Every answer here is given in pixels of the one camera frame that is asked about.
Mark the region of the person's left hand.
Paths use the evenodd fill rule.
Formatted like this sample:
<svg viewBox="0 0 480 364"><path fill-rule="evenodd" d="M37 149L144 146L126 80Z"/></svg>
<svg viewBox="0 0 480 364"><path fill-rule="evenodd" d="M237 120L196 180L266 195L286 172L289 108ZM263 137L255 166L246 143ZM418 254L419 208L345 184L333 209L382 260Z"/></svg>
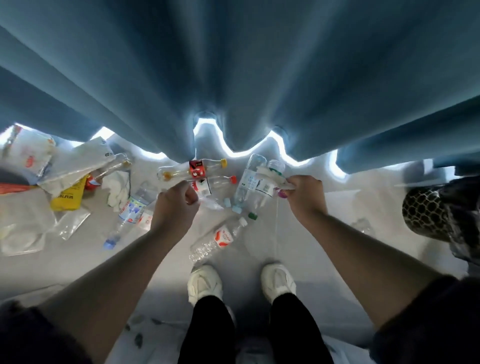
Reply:
<svg viewBox="0 0 480 364"><path fill-rule="evenodd" d="M200 208L200 205L188 206L185 202L187 187L191 187L190 183L182 180L157 197L150 231L169 246L183 239Z"/></svg>

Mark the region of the clear plastic bag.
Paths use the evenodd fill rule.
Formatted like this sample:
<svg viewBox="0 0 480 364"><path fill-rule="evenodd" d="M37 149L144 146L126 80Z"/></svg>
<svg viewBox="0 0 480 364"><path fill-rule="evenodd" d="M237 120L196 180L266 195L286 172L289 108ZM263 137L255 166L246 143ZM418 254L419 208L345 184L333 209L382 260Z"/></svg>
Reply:
<svg viewBox="0 0 480 364"><path fill-rule="evenodd" d="M258 219L261 208L275 197L279 190L295 189L281 172L270 167L257 167L253 180L255 184L246 198L245 208L213 228L190 247L189 259L193 264L211 258L237 241Z"/></svg>

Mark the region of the person's right forearm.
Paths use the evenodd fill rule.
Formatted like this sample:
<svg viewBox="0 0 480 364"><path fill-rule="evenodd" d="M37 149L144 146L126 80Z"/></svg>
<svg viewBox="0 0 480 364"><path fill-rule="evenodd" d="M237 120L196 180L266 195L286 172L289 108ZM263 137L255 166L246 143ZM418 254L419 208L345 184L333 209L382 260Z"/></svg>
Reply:
<svg viewBox="0 0 480 364"><path fill-rule="evenodd" d="M442 274L320 210L296 212L379 329Z"/></svg>

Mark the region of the person's left forearm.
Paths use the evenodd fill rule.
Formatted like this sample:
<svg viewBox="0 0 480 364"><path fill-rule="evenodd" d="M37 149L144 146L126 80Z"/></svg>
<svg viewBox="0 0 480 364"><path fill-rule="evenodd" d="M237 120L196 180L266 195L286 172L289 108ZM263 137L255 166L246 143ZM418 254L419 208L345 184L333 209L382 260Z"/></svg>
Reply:
<svg viewBox="0 0 480 364"><path fill-rule="evenodd" d="M154 273L184 233L149 231L39 305L94 364L103 364Z"/></svg>

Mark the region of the red label yellow cap bottle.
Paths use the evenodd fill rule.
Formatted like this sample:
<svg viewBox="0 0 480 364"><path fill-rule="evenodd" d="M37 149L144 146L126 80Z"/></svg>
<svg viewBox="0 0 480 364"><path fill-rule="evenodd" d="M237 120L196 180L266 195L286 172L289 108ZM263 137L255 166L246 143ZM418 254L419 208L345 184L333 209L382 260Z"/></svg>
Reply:
<svg viewBox="0 0 480 364"><path fill-rule="evenodd" d="M174 179L198 180L218 175L228 166L227 159L193 159L174 166L159 167L157 177L162 182Z"/></svg>

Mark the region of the clear bottle orange cap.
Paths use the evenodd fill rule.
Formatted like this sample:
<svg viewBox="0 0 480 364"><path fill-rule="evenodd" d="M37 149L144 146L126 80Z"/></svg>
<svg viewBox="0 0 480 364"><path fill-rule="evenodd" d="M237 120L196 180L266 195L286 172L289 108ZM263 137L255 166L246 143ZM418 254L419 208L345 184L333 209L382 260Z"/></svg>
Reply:
<svg viewBox="0 0 480 364"><path fill-rule="evenodd" d="M216 191L220 191L237 184L237 177L232 176L213 176L203 179L192 179L188 181L199 199L212 197Z"/></svg>

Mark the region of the crumpled white tissue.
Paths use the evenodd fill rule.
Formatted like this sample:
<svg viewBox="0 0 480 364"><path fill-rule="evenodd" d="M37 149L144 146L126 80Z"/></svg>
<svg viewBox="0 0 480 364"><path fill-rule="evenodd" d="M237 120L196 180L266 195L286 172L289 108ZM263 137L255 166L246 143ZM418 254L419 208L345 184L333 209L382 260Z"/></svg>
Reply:
<svg viewBox="0 0 480 364"><path fill-rule="evenodd" d="M113 208L114 212L120 212L130 196L130 172L112 172L103 178L101 188L108 190L107 205Z"/></svg>

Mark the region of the person's left white shoe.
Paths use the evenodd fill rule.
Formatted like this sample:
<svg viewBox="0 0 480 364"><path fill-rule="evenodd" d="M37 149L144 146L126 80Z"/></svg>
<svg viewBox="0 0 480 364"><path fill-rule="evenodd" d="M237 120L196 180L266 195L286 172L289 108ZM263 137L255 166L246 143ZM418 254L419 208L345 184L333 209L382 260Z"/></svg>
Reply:
<svg viewBox="0 0 480 364"><path fill-rule="evenodd" d="M223 301L223 284L215 268L203 264L190 273L187 283L189 303L195 307L199 300L214 296Z"/></svg>

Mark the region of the person's right white shoe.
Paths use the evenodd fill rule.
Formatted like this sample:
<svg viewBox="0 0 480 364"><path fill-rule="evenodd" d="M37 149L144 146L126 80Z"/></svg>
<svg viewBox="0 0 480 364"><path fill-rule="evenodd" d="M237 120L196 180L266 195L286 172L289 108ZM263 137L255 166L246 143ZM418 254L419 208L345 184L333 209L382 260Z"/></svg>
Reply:
<svg viewBox="0 0 480 364"><path fill-rule="evenodd" d="M283 264L266 264L261 270L260 279L262 292L270 304L281 295L297 295L293 276Z"/></svg>

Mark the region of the white plastic bag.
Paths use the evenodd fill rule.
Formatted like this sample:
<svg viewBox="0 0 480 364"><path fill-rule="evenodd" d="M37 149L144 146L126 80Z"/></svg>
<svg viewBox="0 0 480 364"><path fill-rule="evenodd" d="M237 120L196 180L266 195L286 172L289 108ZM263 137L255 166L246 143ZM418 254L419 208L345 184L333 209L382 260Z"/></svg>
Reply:
<svg viewBox="0 0 480 364"><path fill-rule="evenodd" d="M37 185L51 197L58 197L83 177L114 159L115 155L107 142L97 137L73 149L57 151Z"/></svg>

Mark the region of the person's left black trouser leg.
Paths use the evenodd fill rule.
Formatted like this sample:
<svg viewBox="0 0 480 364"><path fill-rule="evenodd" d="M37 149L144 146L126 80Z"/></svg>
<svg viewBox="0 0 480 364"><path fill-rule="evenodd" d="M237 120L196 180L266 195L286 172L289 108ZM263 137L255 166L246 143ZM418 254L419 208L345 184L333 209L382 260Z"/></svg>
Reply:
<svg viewBox="0 0 480 364"><path fill-rule="evenodd" d="M198 300L177 364L235 364L234 320L224 302L214 295Z"/></svg>

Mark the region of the person's right black trouser leg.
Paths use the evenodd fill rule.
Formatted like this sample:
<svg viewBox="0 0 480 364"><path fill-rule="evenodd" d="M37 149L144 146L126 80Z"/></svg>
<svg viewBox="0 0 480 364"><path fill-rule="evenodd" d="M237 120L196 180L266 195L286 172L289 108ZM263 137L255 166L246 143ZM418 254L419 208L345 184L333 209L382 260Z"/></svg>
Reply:
<svg viewBox="0 0 480 364"><path fill-rule="evenodd" d="M314 318L292 293L273 300L268 337L276 364L334 364Z"/></svg>

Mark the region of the orange flat packet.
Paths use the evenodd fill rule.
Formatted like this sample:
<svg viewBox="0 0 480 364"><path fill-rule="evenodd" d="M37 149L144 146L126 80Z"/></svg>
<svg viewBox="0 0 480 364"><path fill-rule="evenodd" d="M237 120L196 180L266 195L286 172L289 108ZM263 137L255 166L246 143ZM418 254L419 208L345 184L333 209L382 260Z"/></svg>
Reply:
<svg viewBox="0 0 480 364"><path fill-rule="evenodd" d="M0 196L12 194L12 193L21 193L36 189L36 185L23 185L23 184L13 184L13 183L0 183Z"/></svg>

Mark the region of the person's right black sleeve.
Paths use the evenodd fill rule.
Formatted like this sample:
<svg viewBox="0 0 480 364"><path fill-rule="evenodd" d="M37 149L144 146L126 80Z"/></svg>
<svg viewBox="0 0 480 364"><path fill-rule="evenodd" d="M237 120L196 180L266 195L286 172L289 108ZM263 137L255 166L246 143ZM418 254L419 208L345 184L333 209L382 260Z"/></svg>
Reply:
<svg viewBox="0 0 480 364"><path fill-rule="evenodd" d="M441 276L374 335L376 364L480 364L480 278Z"/></svg>

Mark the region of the person's left black sleeve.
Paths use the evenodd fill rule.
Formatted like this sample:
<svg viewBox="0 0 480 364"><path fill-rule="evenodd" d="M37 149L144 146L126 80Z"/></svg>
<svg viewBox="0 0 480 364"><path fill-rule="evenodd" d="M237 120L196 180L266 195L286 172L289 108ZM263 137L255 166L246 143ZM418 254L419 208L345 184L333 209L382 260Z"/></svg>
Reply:
<svg viewBox="0 0 480 364"><path fill-rule="evenodd" d="M93 364L85 349L40 310L0 305L0 364Z"/></svg>

